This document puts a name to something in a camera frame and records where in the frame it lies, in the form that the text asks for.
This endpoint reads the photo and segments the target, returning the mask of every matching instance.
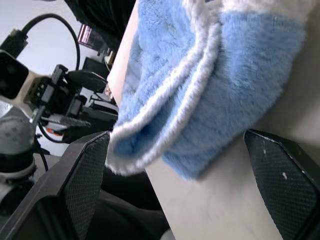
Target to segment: fuzzy towel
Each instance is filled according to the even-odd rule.
[[[315,0],[140,0],[106,166],[196,178],[275,103]]]

